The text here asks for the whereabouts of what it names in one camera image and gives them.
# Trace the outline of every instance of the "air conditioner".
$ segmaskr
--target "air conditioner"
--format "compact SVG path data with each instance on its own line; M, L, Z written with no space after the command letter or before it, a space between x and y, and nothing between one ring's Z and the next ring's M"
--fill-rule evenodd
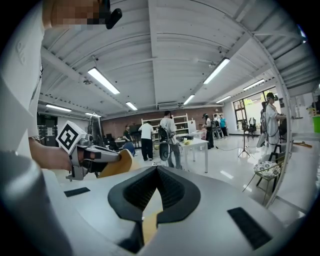
M158 110L175 110L179 107L180 105L177 102L167 102L158 104Z

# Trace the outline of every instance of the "ceiling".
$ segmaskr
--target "ceiling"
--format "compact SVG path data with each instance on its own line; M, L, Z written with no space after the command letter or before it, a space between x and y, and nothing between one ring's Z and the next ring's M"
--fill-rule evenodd
M183 103L191 94L191 107L210 106L260 79L266 81L260 87L274 86L275 71L289 91L319 84L308 42L270 0L112 0L111 10L116 8L123 17L111 30L98 25L45 32L39 112L62 115L48 109L50 103L72 109L75 118L97 112L110 119L134 114L126 102L143 113ZM223 58L229 64L204 85ZM120 94L93 79L93 67Z

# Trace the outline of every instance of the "brick wall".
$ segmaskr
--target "brick wall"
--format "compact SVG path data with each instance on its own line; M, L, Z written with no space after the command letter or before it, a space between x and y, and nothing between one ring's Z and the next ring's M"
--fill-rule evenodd
M204 107L204 108L194 108L194 109L178 109L172 110L171 113L174 116L184 116L188 115L188 119L195 120L196 128L199 129L199 124L204 123L204 119L202 116L204 113L207 113L209 117L212 117L212 114L215 113L215 110L218 109L219 113L222 112L221 107ZM112 134L113 137L119 137L123 135L126 125L140 125L141 119L150 120L150 119L158 119L162 118L164 115L164 111L161 112L151 112L144 114L136 114L131 116L119 117L110 120L102 121L102 127L104 134Z

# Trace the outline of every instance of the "backpack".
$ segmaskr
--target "backpack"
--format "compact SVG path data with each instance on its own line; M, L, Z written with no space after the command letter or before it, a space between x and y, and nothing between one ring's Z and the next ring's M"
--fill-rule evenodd
M158 138L159 142L165 142L168 140L168 133L165 128L163 128L161 125L158 128Z

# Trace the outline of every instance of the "white floor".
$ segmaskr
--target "white floor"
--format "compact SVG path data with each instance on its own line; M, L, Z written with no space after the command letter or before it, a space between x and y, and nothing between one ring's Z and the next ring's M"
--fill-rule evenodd
M208 173L205 173L205 154L204 151L200 151L200 149L195 150L195 160L193 161L192 152L188 152L188 168L189 171L198 175L207 176L210 178L218 179L224 181L236 189L238 189L239 193L242 193L248 182L254 176L254 165L258 163L259 160L268 160L268 155L271 152L271 148L266 146L262 148L257 148L258 137L245 138L245 146L246 151L250 154L247 155L243 153L239 156L241 151L243 150L244 142L243 137L240 135L231 135L228 138L224 139L215 139L214 140L214 148L208 151ZM167 166L166 162L161 161L159 158L159 151L154 150L154 158L153 161L144 161L142 157L141 150L136 151L137 156L135 156L135 160L139 162L141 167L152 166L153 163L157 165ZM184 168L184 157L181 154L181 164ZM58 181L60 183L68 183L69 180L66 179L65 171L54 171ZM96 179L95 175L89 173L85 180ZM243 192L248 197L257 201L259 204L263 203L265 192L262 189L267 188L267 181L262 180L259 184L259 187L256 186L259 180L258 176L255 176L247 189ZM269 183L268 194L271 195L273 187L273 181ZM269 196L266 196L264 204L268 201ZM152 214L155 210L158 209L158 205L161 205L161 197L158 191L154 193L150 203L144 211L144 216L148 216ZM294 221L299 213L292 213L291 209L288 209L287 212L279 212L277 209L277 214L281 216L278 217L281 221L288 225L292 221Z

